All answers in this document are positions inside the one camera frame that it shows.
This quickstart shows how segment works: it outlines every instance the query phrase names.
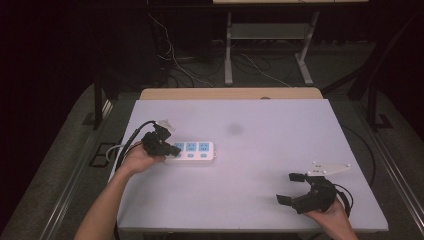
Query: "table surface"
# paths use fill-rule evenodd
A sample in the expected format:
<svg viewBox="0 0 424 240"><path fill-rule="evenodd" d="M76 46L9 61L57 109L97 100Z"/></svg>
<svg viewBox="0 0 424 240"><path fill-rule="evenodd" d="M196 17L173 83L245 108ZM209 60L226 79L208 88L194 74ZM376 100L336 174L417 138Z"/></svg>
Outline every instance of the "table surface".
<svg viewBox="0 0 424 240"><path fill-rule="evenodd" d="M388 228L328 100L139 100L123 142L144 122L162 119L176 128L170 142L212 141L217 157L204 165L157 164L134 176L119 210L121 229L317 231L315 222L275 197L306 194L310 186L290 182L288 174L305 173L312 161L351 164L327 178L352 193L353 228Z"/></svg>

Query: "black cable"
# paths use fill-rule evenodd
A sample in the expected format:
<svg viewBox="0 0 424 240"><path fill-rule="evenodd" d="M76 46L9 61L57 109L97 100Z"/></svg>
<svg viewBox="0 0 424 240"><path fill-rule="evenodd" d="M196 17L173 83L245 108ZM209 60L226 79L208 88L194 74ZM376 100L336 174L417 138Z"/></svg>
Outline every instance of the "black cable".
<svg viewBox="0 0 424 240"><path fill-rule="evenodd" d="M176 78L176 77L174 77L174 76L172 76L172 75L169 75L169 78L174 79L174 81L175 81L175 84L176 84L177 88L179 88L179 87L180 87L180 85L178 84L178 80L177 80L177 78Z"/></svg>
<svg viewBox="0 0 424 240"><path fill-rule="evenodd" d="M352 196L352 194L345 187L340 186L339 184L333 184L333 185L336 186L336 187L342 188L343 190L345 190L349 194L350 200L351 200L350 208L353 208L353 196Z"/></svg>
<svg viewBox="0 0 424 240"><path fill-rule="evenodd" d="M138 135L138 133L140 132L140 130L146 126L147 124L150 123L156 123L155 121L147 121L145 123L143 123L143 125L141 125L139 128L137 128L134 133L131 135L131 137L128 139L127 143L125 144L124 148L122 149L121 153L119 154L119 158L116 162L116 167L115 167L115 172L118 170L118 168L121 166L122 161L124 160L124 156L127 153L127 149L129 148L129 146L131 145L131 143L134 141L135 137Z"/></svg>
<svg viewBox="0 0 424 240"><path fill-rule="evenodd" d="M179 79L178 77L179 76L172 76L173 78L174 78L174 80L175 81L177 81L177 82L179 82L179 83L181 83L182 85L184 85L184 87L186 87L186 88L194 88L194 85L193 85L193 81L191 81L191 83L192 83L192 86L189 86L189 85L187 85L183 80L181 80L181 79Z"/></svg>
<svg viewBox="0 0 424 240"><path fill-rule="evenodd" d="M375 157L374 157L374 154L373 154L373 152L371 150L371 147L368 145L368 143L365 141L365 139L363 139L358 133L356 133L355 131L353 131L352 129L350 129L350 128L344 126L344 125L341 125L340 124L340 126L342 128L345 128L346 130L349 130L351 133L353 133L355 136L357 136L364 143L364 145L367 147L367 149L368 149L368 151L369 151L369 153L371 155L372 167L373 167L371 179L370 179L370 182L368 183L368 185L370 187L372 187L374 185L375 175L376 175L376 172L377 172L377 163L375 161Z"/></svg>
<svg viewBox="0 0 424 240"><path fill-rule="evenodd" d="M178 71L178 72L180 72L180 73L184 73L184 75L185 76L187 76L189 79L190 79L190 82L191 82L191 86L194 88L195 86L194 86L194 80L193 80L193 77L192 76L190 76L190 75L188 75L186 72L184 72L183 70L181 70L181 69L178 69L178 68L173 68L173 70L175 70L175 71Z"/></svg>
<svg viewBox="0 0 424 240"><path fill-rule="evenodd" d="M165 88L169 88L169 78L168 79L166 79L166 81L165 81Z"/></svg>
<svg viewBox="0 0 424 240"><path fill-rule="evenodd" d="M199 77L208 77L208 76L213 76L213 75L217 74L219 72L219 70L221 70L222 66L224 65L224 58L222 58L222 60L219 63L219 66L218 66L218 68L216 70L214 70L213 72L210 72L210 73L202 73L202 74L197 73L197 72L193 71L190 68L181 66L181 65L183 65L185 63L181 63L181 62L178 62L178 63L180 64L180 67L184 68L186 71L189 71L189 72L191 72L192 74L194 74L196 76L199 76Z"/></svg>

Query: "power strip switch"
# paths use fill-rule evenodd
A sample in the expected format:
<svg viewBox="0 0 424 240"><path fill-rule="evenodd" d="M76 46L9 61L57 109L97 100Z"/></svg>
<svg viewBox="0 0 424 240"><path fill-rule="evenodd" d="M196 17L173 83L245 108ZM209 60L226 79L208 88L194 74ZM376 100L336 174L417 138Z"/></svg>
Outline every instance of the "power strip switch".
<svg viewBox="0 0 424 240"><path fill-rule="evenodd" d="M215 158L213 142L170 143L181 149L177 156L167 156L165 163L211 163Z"/></svg>

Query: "forearm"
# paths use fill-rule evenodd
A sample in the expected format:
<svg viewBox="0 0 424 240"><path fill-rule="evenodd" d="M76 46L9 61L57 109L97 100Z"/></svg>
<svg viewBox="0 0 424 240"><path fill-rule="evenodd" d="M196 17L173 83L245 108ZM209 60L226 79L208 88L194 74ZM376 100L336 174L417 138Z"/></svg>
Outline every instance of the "forearm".
<svg viewBox="0 0 424 240"><path fill-rule="evenodd" d="M120 168L96 199L81 223L75 239L111 239L125 186L132 174Z"/></svg>

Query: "wire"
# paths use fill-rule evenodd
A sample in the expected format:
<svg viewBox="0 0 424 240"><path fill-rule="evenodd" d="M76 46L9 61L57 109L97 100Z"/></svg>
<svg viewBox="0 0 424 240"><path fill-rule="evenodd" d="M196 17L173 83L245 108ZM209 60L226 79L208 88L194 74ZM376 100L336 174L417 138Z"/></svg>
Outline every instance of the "wire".
<svg viewBox="0 0 424 240"><path fill-rule="evenodd" d="M161 55L159 55L159 54L157 54L156 55L158 58L162 58L163 60L165 60L165 61L170 61L170 60L172 60L172 59L170 59L170 58L166 58L166 57L162 57Z"/></svg>
<svg viewBox="0 0 424 240"><path fill-rule="evenodd" d="M253 65L252 66L252 64L251 64L251 62L250 63L243 63L243 62L240 62L240 64L242 64L242 65L244 65L244 66L246 66L246 67L248 67L248 68L252 68L252 69L255 69L255 70L261 70L261 71L268 71L268 70L270 70L271 69L271 64L269 63L269 61L267 60L267 59L265 59L265 58L258 58L258 57L256 57L257 59L261 59L261 60L263 60L265 63L266 63L266 67L265 68L261 68L261 67L259 67L258 66L258 64L256 63L255 65L256 65L256 67Z"/></svg>
<svg viewBox="0 0 424 240"><path fill-rule="evenodd" d="M193 81L193 79L191 79L189 76L184 75L183 77L188 77L188 80L190 80L190 82L191 82L191 86L187 85L187 84L186 84L183 80L178 79L177 77L178 77L178 76L175 76L175 79L176 79L178 82L180 82L182 85L184 85L186 88L194 88L194 87L195 87L195 86L194 86L194 81Z"/></svg>
<svg viewBox="0 0 424 240"><path fill-rule="evenodd" d="M173 69L174 71L178 71L178 72L180 72L180 73L183 73L184 74L184 76L186 76L186 77L188 77L188 79L190 80L190 82L191 82L191 87L192 88L194 88L195 86L194 86L194 80L193 80L193 78L191 77L191 76L189 76L189 75L187 75L187 74L185 74L185 72L183 72L183 71L181 71L180 69L177 69L177 68L174 68ZM179 79L177 79L180 83L182 83L184 86L186 86L186 87L189 87L187 84L185 84L183 81L181 81L181 80L179 80Z"/></svg>
<svg viewBox="0 0 424 240"><path fill-rule="evenodd" d="M108 161L108 162L110 162L110 159L109 159L109 152L110 151L112 151L113 149L115 149L115 148L121 148L121 147L124 147L125 145L115 145L115 146L113 146L113 147L111 147L111 148L109 148L107 151L106 151L106 160Z"/></svg>
<svg viewBox="0 0 424 240"><path fill-rule="evenodd" d="M199 78L196 78L194 76L192 76L191 74L189 74L186 70L184 70L184 68L182 68L180 66L180 64L178 64L177 60L175 59L175 50L174 50L174 46L171 45L171 54L172 54L172 59L174 59L175 65L181 70L183 71L187 76L189 76L191 79L194 79L200 83L204 83L209 85L210 87L214 87L210 82L206 82L206 81L202 81Z"/></svg>
<svg viewBox="0 0 424 240"><path fill-rule="evenodd" d="M139 128L137 128L134 133L131 135L131 137L128 139L127 143L125 143L124 148L122 149L121 153L119 154L118 160L116 162L116 167L115 167L115 172L118 170L118 168L121 166L122 161L124 160L125 155L127 154L127 149L129 148L129 146L131 145L131 143L134 141L135 137L138 135L138 133L140 132L140 130L146 126L147 124L150 123L156 123L155 121L147 121L145 123L143 123L143 125L141 125Z"/></svg>
<svg viewBox="0 0 424 240"><path fill-rule="evenodd" d="M352 196L352 194L345 187L340 186L339 184L333 184L333 185L336 186L336 187L342 188L343 190L345 190L349 194L350 200L351 200L350 208L352 209L353 208L353 196Z"/></svg>
<svg viewBox="0 0 424 240"><path fill-rule="evenodd" d="M273 80L275 80L275 81L277 81L277 82L280 82L280 83L282 83L282 84L284 84L284 85L286 85L287 87L291 87L290 85L288 85L287 83L285 83L285 82L283 82L283 81L281 81L281 80L278 80L278 79L276 79L276 78L274 78L274 77L271 77L271 76L269 76L268 74L266 74L266 73L264 73L248 56L246 56L245 54L240 54L241 56L243 56L243 57L245 57L245 58L247 58L247 60L249 60L251 63L252 63L252 65L253 66L255 66L255 68L256 69L258 69L258 71L260 72L260 73L262 73L264 76L266 76L266 77L268 77L268 78L271 78L271 79L273 79Z"/></svg>
<svg viewBox="0 0 424 240"><path fill-rule="evenodd" d="M156 20L150 13L148 13L148 16L156 23L156 24L158 24L159 26L161 26L164 30L165 30L165 36L166 36L166 40L167 40L167 42L168 42L168 44L169 44L169 50L168 50L168 52L166 53L166 54L171 54L171 58L172 58L172 60L174 60L174 63L175 63L175 65L179 68L179 69L181 69L181 71L183 71L187 76L189 76L191 79L194 79L194 80L196 80L196 81L198 81L198 82L200 82L200 83L203 83L203 84L207 84L207 85L209 85L210 87L214 87L210 82L206 82L206 81L203 81L203 80L200 80L199 78L196 78L196 77L194 77L194 76L192 76L191 74L189 74L186 70L184 70L184 68L183 67L181 67L180 66L180 64L178 63L178 61L177 61L177 59L175 58L175 49L174 49L174 46L172 45L172 43L171 43L171 41L170 41L170 39L169 39L169 35L168 35L168 29L163 25L163 24L161 24L158 20ZM163 56L160 56L160 55L158 55L158 57L160 57L160 58L162 58L162 59L164 59L164 60L168 60L167 58L165 58L165 57L163 57Z"/></svg>
<svg viewBox="0 0 424 240"><path fill-rule="evenodd" d="M258 76L258 75L261 75L261 73L260 72L258 72L258 71L255 71L255 72L248 72L248 71L246 71L246 70L244 70L241 66L239 66L239 64L242 64L242 65L245 65L244 63L242 63L240 60L238 60L237 58L231 58L231 63L240 71L240 72L243 72L243 73L245 73L245 74L249 74L249 75L252 75L252 76Z"/></svg>
<svg viewBox="0 0 424 240"><path fill-rule="evenodd" d="M223 65L224 65L224 58L222 58L222 60L219 63L219 66L218 66L218 68L216 70L214 70L214 71L212 71L210 73L202 73L202 74L196 73L195 71L193 71L192 69L189 69L187 67L183 67L183 66L181 66L181 67L184 68L184 69L186 69L187 71L190 71L191 73L193 73L193 74L195 74L197 76L207 77L207 76L212 76L212 75L217 74L219 72L219 70L221 70L221 68L222 68Z"/></svg>
<svg viewBox="0 0 424 240"><path fill-rule="evenodd" d="M355 131L353 131L352 129L350 129L350 128L348 128L348 127L346 127L345 125L342 125L342 124L340 124L340 126L342 127L342 128L344 128L344 129L346 129L346 130L349 130L351 133L353 133L356 137L358 137L359 138L359 140L361 140L363 143L364 143L364 145L365 145L365 147L368 149L368 152L370 153L370 156L371 156L371 161L372 161L372 174L371 174L371 179L370 179L370 181L369 181L369 183L368 183L368 185L370 186L370 187L372 187L373 185L374 185L374 181L375 181L375 175L376 175L376 172L377 172L377 163L376 163L376 161L375 161L375 157L374 157L374 154L373 154L373 152L372 152L372 150L371 150L371 147L368 145L368 143L365 141L365 139L364 138L362 138L358 133L356 133Z"/></svg>
<svg viewBox="0 0 424 240"><path fill-rule="evenodd" d="M178 84L178 80L177 80L177 78L176 78L176 77L169 75L169 78L174 79L175 84L177 85L177 88L179 88L179 87L180 87L180 85Z"/></svg>

